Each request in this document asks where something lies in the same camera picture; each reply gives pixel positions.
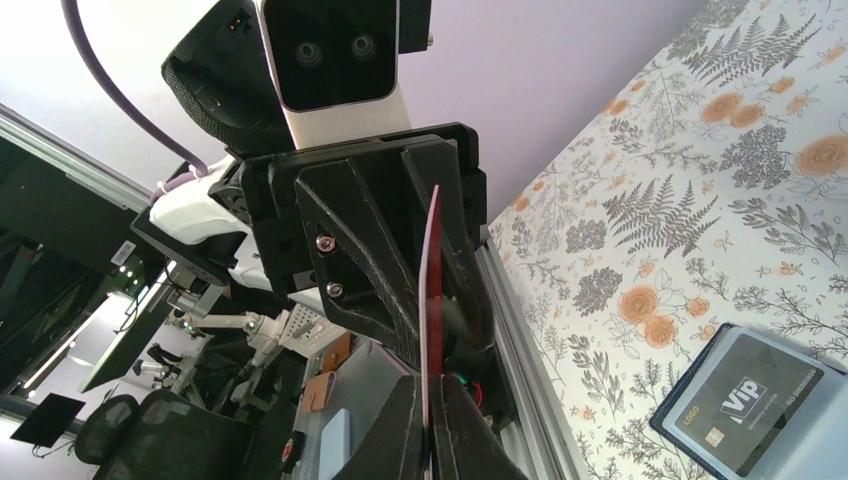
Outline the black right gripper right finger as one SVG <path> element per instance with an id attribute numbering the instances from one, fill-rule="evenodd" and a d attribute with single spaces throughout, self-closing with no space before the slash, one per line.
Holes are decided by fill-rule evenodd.
<path id="1" fill-rule="evenodd" d="M 526 477 L 454 376 L 430 378 L 430 437 L 430 471 L 435 479 Z"/>

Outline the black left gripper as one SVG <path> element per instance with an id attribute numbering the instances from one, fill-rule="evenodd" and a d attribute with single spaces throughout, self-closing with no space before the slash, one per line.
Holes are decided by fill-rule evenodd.
<path id="1" fill-rule="evenodd" d="M 440 197 L 442 360 L 493 359 L 490 295 L 475 260 L 486 216 L 478 133 L 449 123 L 255 156 L 238 170 L 265 275 L 285 297 L 312 273 L 333 323 L 420 368 L 417 272 Z"/>

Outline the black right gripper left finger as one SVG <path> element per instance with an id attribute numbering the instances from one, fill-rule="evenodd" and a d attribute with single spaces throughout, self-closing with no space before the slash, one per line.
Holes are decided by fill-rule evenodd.
<path id="1" fill-rule="evenodd" d="M 401 377 L 335 480 L 412 480 L 424 472 L 420 378 Z"/>

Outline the white floral VIP card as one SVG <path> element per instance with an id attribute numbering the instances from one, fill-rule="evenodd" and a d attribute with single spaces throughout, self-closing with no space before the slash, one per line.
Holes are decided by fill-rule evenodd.
<path id="1" fill-rule="evenodd" d="M 441 273 L 440 186 L 433 187 L 427 211 L 418 274 L 420 330 L 420 381 L 422 399 L 423 479 L 433 478 L 430 452 L 430 377 L 442 371 L 442 273 Z"/>

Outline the black logo card with chip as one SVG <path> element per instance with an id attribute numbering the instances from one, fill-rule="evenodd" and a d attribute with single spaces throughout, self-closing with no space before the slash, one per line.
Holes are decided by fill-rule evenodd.
<path id="1" fill-rule="evenodd" d="M 792 417 L 840 379 L 781 342 L 724 324 L 650 425 L 716 479 L 764 478 L 770 468 L 767 451 Z"/>

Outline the dark blue card holder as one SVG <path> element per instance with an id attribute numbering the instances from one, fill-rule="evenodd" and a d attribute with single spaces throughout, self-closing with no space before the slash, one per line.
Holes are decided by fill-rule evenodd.
<path id="1" fill-rule="evenodd" d="M 650 427 L 717 479 L 844 479 L 847 374 L 725 323 Z"/>

